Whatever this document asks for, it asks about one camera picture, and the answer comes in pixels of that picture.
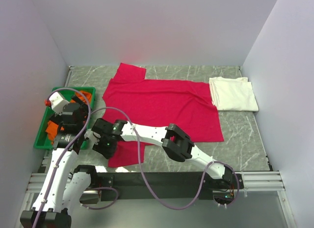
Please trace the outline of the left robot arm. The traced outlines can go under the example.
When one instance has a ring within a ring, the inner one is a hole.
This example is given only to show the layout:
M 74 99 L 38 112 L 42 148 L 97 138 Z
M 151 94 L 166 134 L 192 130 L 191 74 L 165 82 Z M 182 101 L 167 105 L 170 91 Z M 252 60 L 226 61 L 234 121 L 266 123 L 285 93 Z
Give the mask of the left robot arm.
M 40 193 L 30 210 L 24 210 L 20 222 L 25 228 L 69 228 L 71 211 L 85 189 L 98 184 L 93 166 L 80 166 L 69 178 L 83 142 L 86 140 L 91 107 L 88 101 L 73 96 L 66 100 L 59 92 L 46 105 L 54 112 L 52 121 L 59 126 L 53 141 L 52 160 Z

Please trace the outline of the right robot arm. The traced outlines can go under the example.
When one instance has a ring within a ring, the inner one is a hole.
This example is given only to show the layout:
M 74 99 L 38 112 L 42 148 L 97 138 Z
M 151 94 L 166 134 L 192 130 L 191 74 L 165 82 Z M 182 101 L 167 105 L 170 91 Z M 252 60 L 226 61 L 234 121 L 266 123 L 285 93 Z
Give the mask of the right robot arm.
M 93 127 L 86 131 L 84 138 L 93 144 L 94 151 L 106 159 L 113 157 L 118 142 L 139 140 L 141 143 L 162 147 L 167 156 L 176 162 L 188 161 L 200 169 L 207 167 L 206 173 L 215 179 L 220 188 L 227 188 L 233 182 L 232 170 L 201 151 L 175 124 L 167 127 L 149 127 L 124 120 L 110 123 L 99 118 Z

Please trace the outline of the pink t shirt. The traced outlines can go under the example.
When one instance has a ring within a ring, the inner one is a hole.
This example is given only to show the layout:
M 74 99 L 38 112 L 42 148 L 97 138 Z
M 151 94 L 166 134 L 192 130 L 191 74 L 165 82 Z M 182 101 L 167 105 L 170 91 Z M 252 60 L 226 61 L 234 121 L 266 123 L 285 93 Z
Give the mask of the pink t shirt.
M 146 69 L 121 63 L 104 92 L 108 122 L 130 119 L 132 123 L 167 127 L 178 125 L 191 140 L 224 140 L 209 84 L 189 80 L 146 79 Z

